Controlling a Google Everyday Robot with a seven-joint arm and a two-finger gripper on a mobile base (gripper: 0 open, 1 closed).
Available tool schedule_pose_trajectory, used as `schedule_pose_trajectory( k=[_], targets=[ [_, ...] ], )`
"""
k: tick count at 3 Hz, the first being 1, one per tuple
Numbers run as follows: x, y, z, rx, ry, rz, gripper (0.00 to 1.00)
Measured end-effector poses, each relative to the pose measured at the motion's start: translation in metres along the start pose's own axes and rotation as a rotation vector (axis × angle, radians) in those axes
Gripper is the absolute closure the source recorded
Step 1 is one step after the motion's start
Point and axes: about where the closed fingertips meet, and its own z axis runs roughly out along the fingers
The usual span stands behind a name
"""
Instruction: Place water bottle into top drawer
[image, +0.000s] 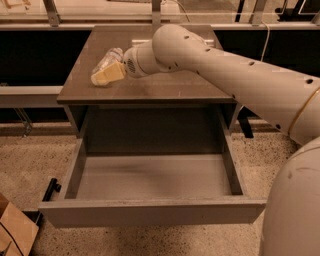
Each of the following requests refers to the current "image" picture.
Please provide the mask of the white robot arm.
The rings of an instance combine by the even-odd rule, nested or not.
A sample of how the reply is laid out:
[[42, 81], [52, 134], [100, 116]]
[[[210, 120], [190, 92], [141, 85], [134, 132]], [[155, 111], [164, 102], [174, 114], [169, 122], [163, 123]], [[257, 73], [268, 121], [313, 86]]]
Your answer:
[[164, 25], [127, 51], [113, 48], [93, 69], [97, 86], [160, 72], [194, 72], [300, 144], [268, 197], [261, 256], [320, 256], [320, 80], [209, 47]]

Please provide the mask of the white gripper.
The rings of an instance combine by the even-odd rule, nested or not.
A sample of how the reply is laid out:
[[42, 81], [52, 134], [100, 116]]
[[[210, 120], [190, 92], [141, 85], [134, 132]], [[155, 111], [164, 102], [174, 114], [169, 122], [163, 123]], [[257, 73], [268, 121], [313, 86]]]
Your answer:
[[141, 78], [167, 71], [167, 67], [156, 60], [152, 41], [128, 49], [124, 53], [123, 63], [124, 65], [116, 61], [96, 68], [91, 75], [91, 82], [95, 86], [105, 86], [110, 82], [122, 80], [126, 72], [131, 77]]

